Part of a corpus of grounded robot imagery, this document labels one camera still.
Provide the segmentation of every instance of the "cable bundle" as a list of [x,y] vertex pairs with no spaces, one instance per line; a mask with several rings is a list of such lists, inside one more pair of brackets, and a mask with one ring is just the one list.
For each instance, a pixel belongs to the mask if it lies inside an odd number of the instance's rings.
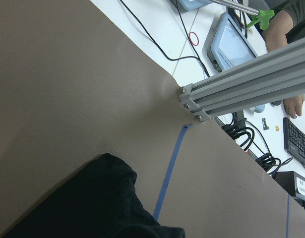
[[[254,137],[255,137],[255,132],[253,130],[253,128],[245,126],[242,127],[241,124],[243,122],[248,123],[250,126],[252,126],[254,129],[256,129],[258,131],[258,133],[260,134],[262,140],[264,141],[266,148],[268,150],[267,153],[264,153],[258,146],[257,144],[253,141]],[[246,140],[240,145],[240,147],[245,146],[244,150],[246,151],[252,144],[254,144],[259,150],[260,152],[263,154],[261,157],[257,158],[255,161],[266,171],[270,171],[273,167],[276,167],[276,169],[274,169],[272,172],[269,173],[269,175],[272,175],[272,177],[274,178],[277,174],[277,172],[279,171],[280,167],[283,165],[288,164],[293,158],[289,158],[287,159],[285,162],[281,162],[280,159],[275,158],[272,156],[269,147],[267,145],[267,142],[265,140],[265,138],[263,137],[263,135],[261,134],[261,132],[259,131],[259,129],[254,126],[251,122],[247,121],[246,118],[241,119],[241,120],[237,120],[235,117],[235,113],[233,113],[233,119],[232,122],[230,124],[226,124],[222,126],[223,131],[225,131],[233,140],[236,140],[238,138],[240,138],[241,136],[247,135]]]

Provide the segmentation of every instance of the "white table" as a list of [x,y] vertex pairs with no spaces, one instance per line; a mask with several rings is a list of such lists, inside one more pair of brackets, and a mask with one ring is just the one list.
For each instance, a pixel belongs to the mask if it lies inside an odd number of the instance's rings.
[[[195,59],[167,60],[119,0],[92,0],[92,2],[141,50],[170,73],[179,86],[199,82],[206,78],[200,64]],[[187,41],[178,11],[170,0],[125,0],[124,3],[139,18],[169,57],[195,56]],[[213,21],[216,24],[216,20],[225,11],[226,7],[211,3],[199,9],[182,13],[187,31],[195,32],[199,38],[199,45],[195,49],[210,75],[218,72],[202,50]],[[254,27],[248,30],[248,40],[258,55],[267,52],[263,39]]]
[[[146,35],[139,23],[131,16],[119,0],[92,0],[92,2],[115,24],[117,25],[141,50],[143,50],[152,60],[170,73],[179,86],[196,83],[206,78],[200,64],[195,59],[183,59],[180,61],[169,61],[154,43]],[[189,45],[177,9],[170,0],[149,0],[136,1],[125,0],[125,4],[140,19],[148,32],[154,37],[156,42],[171,58],[183,56],[194,56],[194,52]],[[204,43],[211,26],[216,25],[219,16],[226,11],[224,6],[211,3],[207,6],[195,9],[182,14],[188,32],[193,31],[199,38],[199,45],[195,47],[201,60],[206,65],[210,75],[218,73],[212,66],[209,58],[203,50]],[[254,27],[248,30],[248,40],[257,52],[263,55],[267,53],[264,40]],[[305,104],[304,115],[294,120],[294,124],[305,133]],[[284,150],[282,118],[286,116],[283,106],[272,106],[266,104],[265,111],[253,113],[244,110],[245,117],[260,129],[265,137],[273,156],[285,161],[291,155]],[[231,115],[220,117],[225,123],[231,121]],[[269,130],[263,130],[262,118],[266,118]],[[266,151],[265,145],[259,134],[255,135],[255,143]],[[259,150],[252,145],[250,149],[260,156]],[[305,169],[301,163],[294,159],[288,165],[282,167],[280,171],[296,171],[305,177]]]

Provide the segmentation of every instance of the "tablet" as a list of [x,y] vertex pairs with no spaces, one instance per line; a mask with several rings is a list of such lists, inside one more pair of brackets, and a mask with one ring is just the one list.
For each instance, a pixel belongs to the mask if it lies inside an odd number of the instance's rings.
[[223,13],[219,19],[213,41],[207,49],[207,55],[219,72],[258,56],[227,12]]

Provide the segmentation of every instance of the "white label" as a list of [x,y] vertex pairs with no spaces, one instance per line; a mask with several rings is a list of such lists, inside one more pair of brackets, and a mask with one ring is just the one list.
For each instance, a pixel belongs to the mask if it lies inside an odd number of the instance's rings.
[[298,192],[305,196],[305,181],[297,177],[297,188]]

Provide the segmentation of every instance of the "bolt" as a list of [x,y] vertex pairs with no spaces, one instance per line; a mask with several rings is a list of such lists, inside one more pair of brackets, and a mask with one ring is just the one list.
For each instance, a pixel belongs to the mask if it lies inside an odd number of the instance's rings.
[[269,127],[267,126],[267,123],[266,123],[266,119],[265,119],[265,118],[262,119],[262,125],[263,125],[263,129],[264,129],[264,130],[269,130]]

